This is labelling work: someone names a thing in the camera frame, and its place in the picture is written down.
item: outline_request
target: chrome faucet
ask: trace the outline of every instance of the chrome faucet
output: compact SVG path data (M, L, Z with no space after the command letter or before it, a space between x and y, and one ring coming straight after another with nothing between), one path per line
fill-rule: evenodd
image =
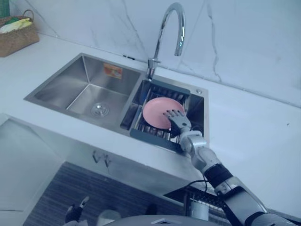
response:
M160 27L159 38L158 38L158 42L157 42L157 46L156 46L155 55L153 58L148 59L148 68L147 68L146 73L147 73L147 77L149 79L152 79L158 63L161 63L161 61L158 60L158 54L159 54L160 44L161 44L161 40L162 40L162 34L163 34L163 30L165 28L165 25L167 23L167 20L173 10L177 12L178 19L179 19L178 41L177 41L177 45L175 47L174 55L180 56L182 53L182 48L183 48L184 39L185 39L185 13L184 13L184 9L183 9L182 5L178 2L175 2L168 7L168 9L166 10L166 12L164 14L163 21L162 21L162 24Z

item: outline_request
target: marble wall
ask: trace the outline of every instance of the marble wall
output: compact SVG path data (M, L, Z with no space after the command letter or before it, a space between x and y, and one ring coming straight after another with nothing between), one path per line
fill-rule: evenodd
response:
M174 1L10 0L10 5L13 15L32 9L41 33L146 61ZM182 55L174 56L173 13L159 53L164 67L301 107L301 1L178 1L186 13L186 42Z

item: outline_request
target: label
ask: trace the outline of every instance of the label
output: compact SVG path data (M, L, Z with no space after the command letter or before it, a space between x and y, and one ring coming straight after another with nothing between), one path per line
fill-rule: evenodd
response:
M116 79L122 79L122 68L111 64L103 64L104 73Z

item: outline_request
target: robotic hand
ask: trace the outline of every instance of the robotic hand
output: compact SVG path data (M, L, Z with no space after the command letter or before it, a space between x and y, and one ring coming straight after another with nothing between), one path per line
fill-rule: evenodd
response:
M164 113L171 121L172 131L180 134L181 148L191 156L193 166L214 187L224 201L224 211L232 225L287 226L292 222L267 212L262 202L234 177L208 147L200 131L191 130L191 122L180 111Z

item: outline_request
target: sink drain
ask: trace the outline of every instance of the sink drain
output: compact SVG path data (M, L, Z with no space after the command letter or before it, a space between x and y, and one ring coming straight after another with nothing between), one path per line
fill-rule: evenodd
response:
M109 113L110 109L107 104L97 103L91 109L91 114L95 117L104 117Z

